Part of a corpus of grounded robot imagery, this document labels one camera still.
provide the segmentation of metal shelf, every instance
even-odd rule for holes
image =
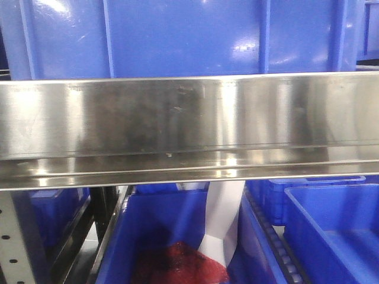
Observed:
[[[0,82],[0,188],[379,173],[379,72]]]

